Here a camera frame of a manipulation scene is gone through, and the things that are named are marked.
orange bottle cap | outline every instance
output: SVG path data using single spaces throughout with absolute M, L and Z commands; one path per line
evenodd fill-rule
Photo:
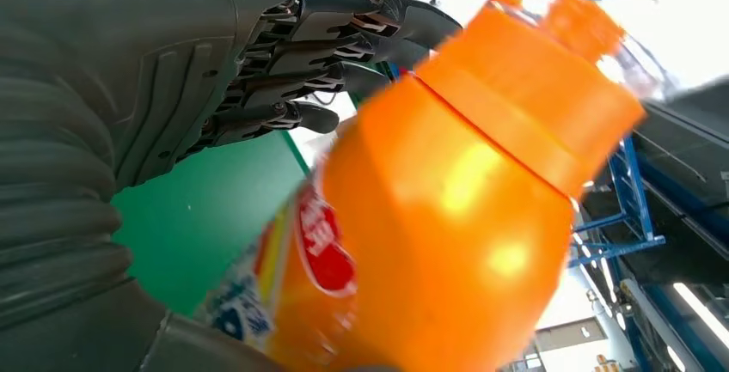
M 617 52 L 625 30 L 592 0 L 557 0 L 539 27 L 571 52 L 595 64 Z
M 578 198 L 644 115 L 594 65 L 621 36 L 589 0 L 558 0 L 540 27 L 487 6 L 416 73 L 487 138 Z

orange bottle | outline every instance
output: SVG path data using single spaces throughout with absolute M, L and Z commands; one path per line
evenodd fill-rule
M 359 112 L 210 321 L 291 370 L 516 356 L 565 266 L 570 198 L 643 114 L 594 66 L 621 36 L 588 0 L 539 27 L 487 6 Z

red logo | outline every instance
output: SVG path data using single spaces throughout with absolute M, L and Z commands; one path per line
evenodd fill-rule
M 298 198 L 299 252 L 311 280 L 324 293 L 347 296 L 357 289 L 352 258 L 340 244 L 334 210 L 306 185 Z

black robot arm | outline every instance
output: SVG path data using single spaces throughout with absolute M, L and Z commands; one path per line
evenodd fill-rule
M 331 128 L 291 100 L 372 91 L 358 64 L 455 30 L 406 0 L 0 0 L 0 369 L 277 370 L 140 289 L 112 196 L 206 147 Z

green wall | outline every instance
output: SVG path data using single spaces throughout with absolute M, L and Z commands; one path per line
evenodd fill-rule
M 304 177 L 291 149 L 279 132 L 208 149 L 116 196 L 124 226 L 114 239 L 134 253 L 132 275 L 192 314 Z

